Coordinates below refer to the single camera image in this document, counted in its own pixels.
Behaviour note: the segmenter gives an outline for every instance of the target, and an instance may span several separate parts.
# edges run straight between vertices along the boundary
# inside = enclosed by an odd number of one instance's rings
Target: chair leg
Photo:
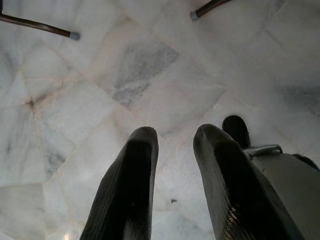
[[[39,30],[46,31],[49,33],[61,35],[61,36],[67,37],[67,38],[71,38],[76,41],[78,41],[80,39],[79,33],[70,32],[67,30],[63,30],[61,28],[57,28],[57,27],[50,26],[50,25],[40,23],[40,22],[36,22],[36,21],[22,19],[22,18],[18,18],[18,17],[14,17],[14,16],[8,16],[8,15],[2,14],[2,13],[0,13],[0,21],[10,23],[10,24],[16,24],[16,25],[20,25],[20,26],[25,26],[25,27],[29,27],[29,28],[39,29]]]
[[[216,7],[218,7],[224,3],[227,3],[229,1],[231,1],[231,0],[211,0],[210,2],[205,4],[204,6],[200,7],[198,10],[190,12],[190,17],[191,17],[192,21],[195,22],[199,18],[201,18],[203,15],[210,12],[212,9],[215,9]]]

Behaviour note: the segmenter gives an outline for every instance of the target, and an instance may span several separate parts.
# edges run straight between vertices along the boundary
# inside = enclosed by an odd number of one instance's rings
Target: marble tile
[[[166,138],[201,119],[223,92],[214,78],[181,57],[152,80],[130,109]]]
[[[14,42],[18,27],[9,23],[0,22],[0,94],[3,96],[10,88],[19,69],[18,50],[10,44]]]
[[[43,120],[37,121],[44,154],[46,177],[49,179],[68,159],[75,145],[61,133],[50,129]]]
[[[317,1],[289,1],[266,25],[272,37],[287,51],[307,62],[320,58],[319,15]]]
[[[36,114],[75,144],[81,143],[116,104],[81,77],[64,82],[62,88],[42,101]]]
[[[18,72],[8,91],[0,98],[0,108],[23,105],[30,101],[25,79]]]
[[[30,104],[0,110],[0,186],[46,179],[36,119]]]
[[[212,240],[213,232],[205,232],[178,211],[155,211],[152,216],[152,240]]]
[[[43,197],[41,184],[0,188],[0,232],[15,240],[43,240]]]
[[[193,135],[155,174],[153,211],[175,211],[204,233],[212,233],[202,178],[193,150]]]
[[[152,32],[178,52],[191,57],[212,76],[219,76],[226,66],[236,60],[238,50],[216,34],[214,26],[217,23],[210,19],[212,14],[192,22],[190,11],[205,3],[204,0],[170,0],[152,27]],[[230,4],[233,2],[221,8],[228,8]]]
[[[302,153],[314,143],[319,142],[320,118],[305,112],[273,114],[260,111],[259,114],[269,120],[284,136],[296,145],[295,152]]]
[[[168,0],[112,0],[131,19],[150,28],[166,6]]]
[[[117,25],[105,38],[85,75],[123,106],[141,97],[151,80],[179,54],[132,20]]]
[[[35,105],[58,91],[63,84],[63,78],[27,78],[25,85]]]
[[[25,78],[58,78],[66,76],[72,67],[42,43],[26,55],[22,66]]]
[[[317,108],[317,62],[298,59],[265,31],[242,53],[224,79],[248,104],[278,114]]]
[[[13,238],[5,235],[4,233],[0,232],[0,239],[1,240],[14,240]]]
[[[120,9],[107,0],[84,0],[74,20],[74,29],[81,34],[79,41],[65,39],[60,54],[80,72],[92,63],[105,35],[125,19]]]
[[[12,88],[34,37],[21,27],[5,22],[0,22],[0,32],[0,96],[3,97]]]
[[[68,204],[63,193],[60,178],[54,174],[43,183],[45,237],[65,229],[70,222]]]
[[[141,126],[139,120],[118,106],[59,169],[75,221],[86,223],[102,177],[130,134]]]

